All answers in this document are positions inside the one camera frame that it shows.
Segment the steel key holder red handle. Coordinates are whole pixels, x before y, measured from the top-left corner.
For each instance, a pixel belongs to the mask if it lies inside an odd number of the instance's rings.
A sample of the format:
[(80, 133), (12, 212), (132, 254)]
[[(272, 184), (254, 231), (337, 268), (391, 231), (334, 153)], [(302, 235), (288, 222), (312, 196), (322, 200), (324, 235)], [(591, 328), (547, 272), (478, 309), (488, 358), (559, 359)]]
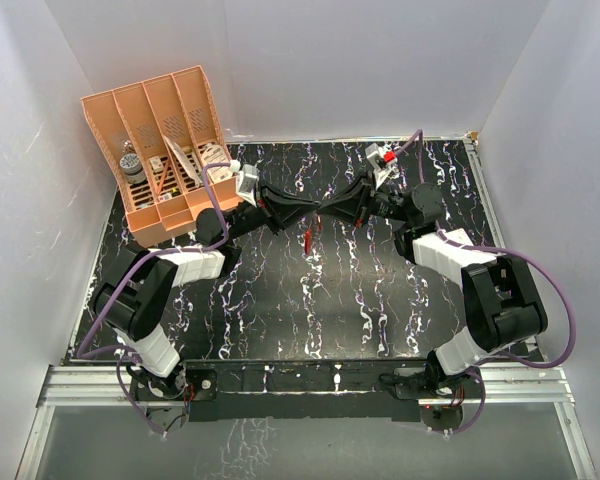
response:
[(313, 248), (314, 240), (322, 231), (322, 220), (318, 213), (314, 213), (309, 221), (308, 227), (304, 234), (304, 254), (310, 255)]

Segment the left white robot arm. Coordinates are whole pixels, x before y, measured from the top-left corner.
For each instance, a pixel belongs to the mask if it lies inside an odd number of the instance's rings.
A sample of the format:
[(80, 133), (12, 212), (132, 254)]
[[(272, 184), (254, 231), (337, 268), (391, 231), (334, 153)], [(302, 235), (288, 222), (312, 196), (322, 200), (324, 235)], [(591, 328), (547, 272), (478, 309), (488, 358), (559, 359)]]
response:
[(255, 188), (254, 200), (242, 200), (225, 211), (218, 204), (202, 210), (196, 218), (198, 242), (183, 252), (128, 247), (98, 286), (92, 311), (138, 363), (128, 373), (154, 395), (175, 399), (187, 383), (182, 357), (161, 325), (171, 291), (228, 275), (241, 255), (236, 238), (262, 226), (273, 233), (284, 230), (320, 206), (268, 184)]

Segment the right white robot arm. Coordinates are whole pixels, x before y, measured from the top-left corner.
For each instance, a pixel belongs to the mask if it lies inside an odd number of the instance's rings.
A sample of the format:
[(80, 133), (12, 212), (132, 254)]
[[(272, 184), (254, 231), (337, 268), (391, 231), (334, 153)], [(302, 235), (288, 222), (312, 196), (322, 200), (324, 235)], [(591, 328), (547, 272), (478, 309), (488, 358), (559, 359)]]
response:
[(345, 191), (324, 201), (319, 211), (356, 226), (372, 216), (400, 221), (394, 232), (397, 253), (435, 271), (462, 292), (464, 328), (432, 350), (421, 371), (380, 376), (380, 383), (394, 396), (449, 396), (468, 378), (470, 368), (546, 330), (546, 312), (526, 261), (472, 249), (461, 229), (438, 234), (436, 226), (445, 208), (437, 186), (420, 183), (407, 193), (393, 193), (360, 174)]

